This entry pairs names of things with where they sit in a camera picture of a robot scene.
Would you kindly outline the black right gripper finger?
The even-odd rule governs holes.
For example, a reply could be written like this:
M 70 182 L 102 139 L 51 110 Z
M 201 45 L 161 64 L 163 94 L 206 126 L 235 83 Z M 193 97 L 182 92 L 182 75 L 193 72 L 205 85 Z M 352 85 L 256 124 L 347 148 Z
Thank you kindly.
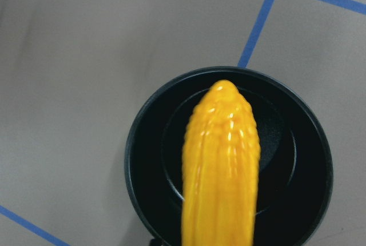
M 161 239 L 151 239 L 149 246 L 164 246 L 164 242 Z

